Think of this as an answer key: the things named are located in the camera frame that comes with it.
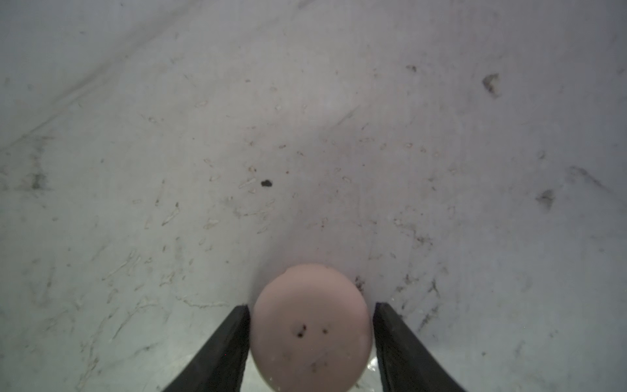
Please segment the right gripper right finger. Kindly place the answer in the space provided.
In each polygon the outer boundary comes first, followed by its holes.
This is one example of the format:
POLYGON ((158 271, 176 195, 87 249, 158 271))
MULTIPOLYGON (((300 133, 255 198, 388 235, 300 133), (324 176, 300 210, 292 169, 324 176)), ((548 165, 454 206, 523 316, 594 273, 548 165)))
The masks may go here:
POLYGON ((393 307, 376 303, 373 329, 384 392, 464 392, 393 307))

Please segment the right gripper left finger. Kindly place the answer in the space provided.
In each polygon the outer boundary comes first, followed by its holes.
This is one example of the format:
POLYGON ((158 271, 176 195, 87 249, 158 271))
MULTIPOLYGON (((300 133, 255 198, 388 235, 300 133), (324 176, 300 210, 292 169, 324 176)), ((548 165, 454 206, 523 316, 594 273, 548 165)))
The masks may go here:
POLYGON ((250 348, 251 316, 236 306, 165 392, 239 392, 250 348))

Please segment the pink round charging case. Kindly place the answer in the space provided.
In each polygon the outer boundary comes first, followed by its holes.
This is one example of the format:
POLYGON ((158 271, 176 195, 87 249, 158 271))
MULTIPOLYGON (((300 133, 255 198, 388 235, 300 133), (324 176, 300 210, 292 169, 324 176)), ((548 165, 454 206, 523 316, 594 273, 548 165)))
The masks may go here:
POLYGON ((329 266, 292 266, 257 298, 250 347, 274 391, 348 391, 372 350, 367 303, 354 283, 329 266))

